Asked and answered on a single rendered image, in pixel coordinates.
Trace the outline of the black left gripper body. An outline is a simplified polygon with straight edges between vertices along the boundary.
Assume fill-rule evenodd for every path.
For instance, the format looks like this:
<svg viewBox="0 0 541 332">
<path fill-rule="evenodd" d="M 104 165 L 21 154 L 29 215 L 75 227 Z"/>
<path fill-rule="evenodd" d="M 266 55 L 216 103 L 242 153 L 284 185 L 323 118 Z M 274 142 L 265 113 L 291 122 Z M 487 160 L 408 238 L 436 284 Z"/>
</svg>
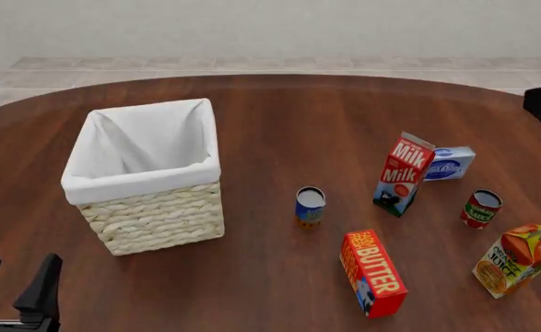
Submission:
<svg viewBox="0 0 541 332">
<path fill-rule="evenodd" d="M 19 320 L 0 320 L 0 332 L 59 332 L 60 317 L 44 317 L 39 323 L 22 323 Z"/>
</svg>

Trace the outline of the woven basket with white liner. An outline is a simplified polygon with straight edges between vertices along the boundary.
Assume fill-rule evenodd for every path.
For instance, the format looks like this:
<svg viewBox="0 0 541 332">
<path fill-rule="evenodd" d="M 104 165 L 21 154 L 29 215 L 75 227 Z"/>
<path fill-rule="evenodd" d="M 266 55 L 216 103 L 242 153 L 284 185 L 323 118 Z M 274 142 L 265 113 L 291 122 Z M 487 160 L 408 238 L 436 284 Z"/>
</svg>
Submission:
<svg viewBox="0 0 541 332">
<path fill-rule="evenodd" d="M 115 256 L 222 237 L 215 115 L 208 99 L 94 110 L 61 185 Z"/>
</svg>

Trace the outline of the red tomato sauce tin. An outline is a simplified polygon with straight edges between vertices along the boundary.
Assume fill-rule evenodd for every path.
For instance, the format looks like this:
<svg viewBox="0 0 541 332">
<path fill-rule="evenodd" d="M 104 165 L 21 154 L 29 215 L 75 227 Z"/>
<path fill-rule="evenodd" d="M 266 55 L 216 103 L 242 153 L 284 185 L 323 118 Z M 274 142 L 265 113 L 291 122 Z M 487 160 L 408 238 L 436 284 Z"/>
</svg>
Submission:
<svg viewBox="0 0 541 332">
<path fill-rule="evenodd" d="M 496 193 L 479 189 L 468 198 L 461 220 L 472 229 L 485 229 L 503 206 L 503 201 Z"/>
</svg>

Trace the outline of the blue tin with yellow label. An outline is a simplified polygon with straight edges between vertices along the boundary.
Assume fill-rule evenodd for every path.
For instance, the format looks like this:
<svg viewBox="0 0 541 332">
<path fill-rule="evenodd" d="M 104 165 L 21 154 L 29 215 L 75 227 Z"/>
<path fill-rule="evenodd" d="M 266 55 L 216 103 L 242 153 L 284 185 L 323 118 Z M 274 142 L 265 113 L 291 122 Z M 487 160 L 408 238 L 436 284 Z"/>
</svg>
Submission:
<svg viewBox="0 0 541 332">
<path fill-rule="evenodd" d="M 317 187 L 302 187 L 296 194 L 295 215 L 300 226 L 312 229 L 321 223 L 325 195 Z"/>
</svg>

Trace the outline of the red and yellow butter box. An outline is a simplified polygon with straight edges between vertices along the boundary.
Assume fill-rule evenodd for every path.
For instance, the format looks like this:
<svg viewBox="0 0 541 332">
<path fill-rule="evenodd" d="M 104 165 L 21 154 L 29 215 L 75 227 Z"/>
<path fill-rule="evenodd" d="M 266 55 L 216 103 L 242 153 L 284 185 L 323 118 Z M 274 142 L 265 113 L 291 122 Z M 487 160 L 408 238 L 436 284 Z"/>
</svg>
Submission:
<svg viewBox="0 0 541 332">
<path fill-rule="evenodd" d="M 346 234 L 339 259 L 366 317 L 398 312 L 408 290 L 375 231 Z"/>
</svg>

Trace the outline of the red and white milk carton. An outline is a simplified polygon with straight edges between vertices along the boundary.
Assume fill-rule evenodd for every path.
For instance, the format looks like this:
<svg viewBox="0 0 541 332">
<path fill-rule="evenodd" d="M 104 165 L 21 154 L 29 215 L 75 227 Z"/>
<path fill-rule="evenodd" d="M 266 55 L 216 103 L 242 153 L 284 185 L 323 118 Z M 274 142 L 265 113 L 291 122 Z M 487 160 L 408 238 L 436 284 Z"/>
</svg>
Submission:
<svg viewBox="0 0 541 332">
<path fill-rule="evenodd" d="M 373 203 L 400 218 L 414 201 L 435 157 L 435 146 L 402 132 L 387 155 Z"/>
</svg>

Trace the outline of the white and blue cheese box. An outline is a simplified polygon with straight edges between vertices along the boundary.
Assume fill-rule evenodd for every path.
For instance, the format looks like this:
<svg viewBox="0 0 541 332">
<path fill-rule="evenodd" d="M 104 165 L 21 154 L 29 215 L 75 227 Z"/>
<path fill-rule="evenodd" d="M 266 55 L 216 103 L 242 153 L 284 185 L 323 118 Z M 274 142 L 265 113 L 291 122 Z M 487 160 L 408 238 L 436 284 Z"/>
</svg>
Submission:
<svg viewBox="0 0 541 332">
<path fill-rule="evenodd" d="M 476 156 L 467 146 L 436 148 L 434 153 L 435 157 L 426 173 L 425 182 L 461 179 Z"/>
</svg>

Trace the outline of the orange juice carton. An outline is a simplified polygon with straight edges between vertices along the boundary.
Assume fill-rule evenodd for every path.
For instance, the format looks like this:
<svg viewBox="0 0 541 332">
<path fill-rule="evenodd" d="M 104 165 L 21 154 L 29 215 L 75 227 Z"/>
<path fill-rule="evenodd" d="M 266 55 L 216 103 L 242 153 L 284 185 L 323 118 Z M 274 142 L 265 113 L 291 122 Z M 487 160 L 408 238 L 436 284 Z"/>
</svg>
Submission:
<svg viewBox="0 0 541 332">
<path fill-rule="evenodd" d="M 504 232 L 473 269 L 476 279 L 496 299 L 526 286 L 540 272 L 540 224 Z"/>
</svg>

